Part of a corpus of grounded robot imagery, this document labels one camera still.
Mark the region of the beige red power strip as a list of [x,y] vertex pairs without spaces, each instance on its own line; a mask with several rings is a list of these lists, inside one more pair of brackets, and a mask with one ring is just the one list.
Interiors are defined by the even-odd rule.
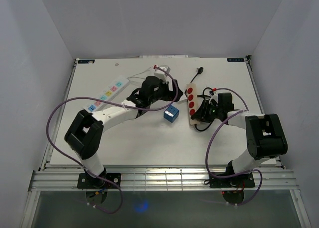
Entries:
[[199,125],[198,120],[192,119],[192,115],[198,110],[198,97],[197,97],[197,88],[195,83],[191,82],[186,87],[187,94],[187,104],[188,104],[188,115],[189,115],[189,124],[191,126]]

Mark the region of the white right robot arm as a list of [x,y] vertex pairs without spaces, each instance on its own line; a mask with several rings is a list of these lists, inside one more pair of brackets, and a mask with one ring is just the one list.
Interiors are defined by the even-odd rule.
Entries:
[[[228,185],[236,187],[243,181],[244,174],[252,172],[269,159],[286,154],[288,143],[277,114],[253,114],[248,110],[236,110],[231,93],[219,93],[217,99],[211,102],[203,100],[190,117],[204,123],[212,123],[216,119],[221,121],[208,143],[205,166],[211,177],[225,179]],[[210,171],[208,157],[213,140],[224,125],[245,130],[246,150],[230,161],[225,173],[218,176]]]

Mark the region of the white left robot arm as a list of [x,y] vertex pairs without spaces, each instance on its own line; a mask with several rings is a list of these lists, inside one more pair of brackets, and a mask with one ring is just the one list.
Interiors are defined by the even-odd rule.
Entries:
[[64,140],[88,169],[85,171],[85,179],[90,185],[100,188],[106,181],[106,169],[97,155],[102,134],[122,122],[142,116],[159,100],[179,101],[183,92],[176,79],[172,88],[173,90],[169,89],[169,82],[156,76],[148,76],[141,87],[135,89],[120,106],[96,112],[81,110],[77,113]]

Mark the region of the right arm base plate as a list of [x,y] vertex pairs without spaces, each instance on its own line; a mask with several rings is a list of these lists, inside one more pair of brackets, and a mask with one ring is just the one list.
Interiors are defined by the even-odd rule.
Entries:
[[255,182],[252,173],[239,175],[228,179],[216,179],[209,176],[209,179],[204,181],[205,185],[210,188],[238,188],[245,186],[246,188],[254,188]]

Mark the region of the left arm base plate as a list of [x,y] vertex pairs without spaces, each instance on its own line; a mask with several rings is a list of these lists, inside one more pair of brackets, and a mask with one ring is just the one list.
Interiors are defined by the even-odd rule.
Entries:
[[[107,173],[103,176],[104,179],[115,183],[118,187],[121,186],[121,173]],[[104,180],[92,177],[87,173],[80,173],[77,181],[78,189],[115,189],[116,187]]]

